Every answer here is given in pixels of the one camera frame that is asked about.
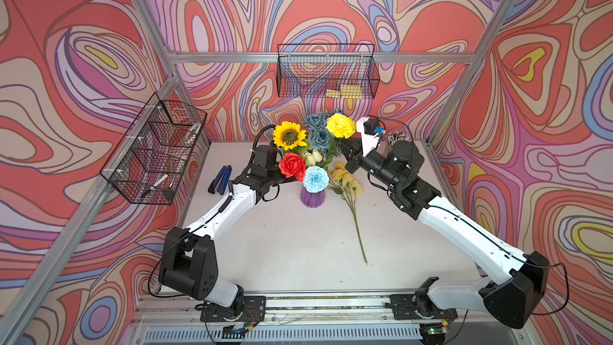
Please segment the large yellow sunflower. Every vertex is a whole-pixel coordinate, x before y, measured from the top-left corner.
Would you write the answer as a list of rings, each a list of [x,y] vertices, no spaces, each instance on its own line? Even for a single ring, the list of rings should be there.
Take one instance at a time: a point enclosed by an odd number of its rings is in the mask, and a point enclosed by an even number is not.
[[[307,147],[307,131],[300,124],[283,121],[273,132],[273,143],[285,151]]]

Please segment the yellow rose bunch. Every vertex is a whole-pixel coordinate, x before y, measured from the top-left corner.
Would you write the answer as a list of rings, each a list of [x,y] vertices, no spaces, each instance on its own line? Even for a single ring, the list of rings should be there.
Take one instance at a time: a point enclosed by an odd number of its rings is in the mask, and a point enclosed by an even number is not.
[[[359,247],[364,263],[368,264],[367,254],[362,242],[362,235],[359,227],[359,219],[357,214],[357,199],[363,193],[362,184],[355,176],[346,169],[346,164],[336,162],[327,169],[330,177],[329,188],[339,195],[347,204],[353,217],[356,235],[359,241]]]

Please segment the purple glass vase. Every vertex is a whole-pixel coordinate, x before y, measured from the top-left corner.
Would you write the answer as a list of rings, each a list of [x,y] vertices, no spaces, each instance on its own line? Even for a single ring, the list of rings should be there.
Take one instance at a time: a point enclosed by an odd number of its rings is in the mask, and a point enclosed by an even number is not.
[[[316,209],[322,206],[325,200],[326,194],[324,190],[317,193],[311,193],[305,187],[301,189],[300,201],[303,203],[303,205],[310,209]]]

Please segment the yellow carnation flower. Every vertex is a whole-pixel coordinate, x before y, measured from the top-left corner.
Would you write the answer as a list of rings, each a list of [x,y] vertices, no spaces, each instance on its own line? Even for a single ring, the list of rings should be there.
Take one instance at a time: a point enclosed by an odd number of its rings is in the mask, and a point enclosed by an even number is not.
[[[327,135],[324,167],[327,168],[335,159],[342,155],[340,142],[356,133],[356,123],[344,113],[327,113],[324,129]]]

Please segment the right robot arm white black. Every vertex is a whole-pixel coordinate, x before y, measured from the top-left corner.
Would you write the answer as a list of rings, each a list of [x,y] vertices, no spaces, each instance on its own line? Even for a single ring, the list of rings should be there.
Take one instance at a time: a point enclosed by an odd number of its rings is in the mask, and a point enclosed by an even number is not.
[[[387,156],[366,150],[358,138],[340,139],[346,169],[363,169],[385,186],[394,205],[441,234],[485,271],[479,280],[434,277],[424,284],[423,304],[438,310],[486,311],[500,323],[522,329],[547,289],[549,260],[530,254],[493,235],[419,177],[424,158],[412,142],[395,144]]]

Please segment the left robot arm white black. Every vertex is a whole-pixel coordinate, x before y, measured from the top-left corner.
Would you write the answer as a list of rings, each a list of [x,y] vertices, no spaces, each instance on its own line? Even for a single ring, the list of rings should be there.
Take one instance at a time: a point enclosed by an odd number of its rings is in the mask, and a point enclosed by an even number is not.
[[[279,149],[252,149],[246,168],[228,183],[225,198],[187,228],[173,228],[164,241],[158,283],[194,300],[223,308],[241,305],[242,287],[220,276],[216,245],[271,188],[293,182],[279,168]]]

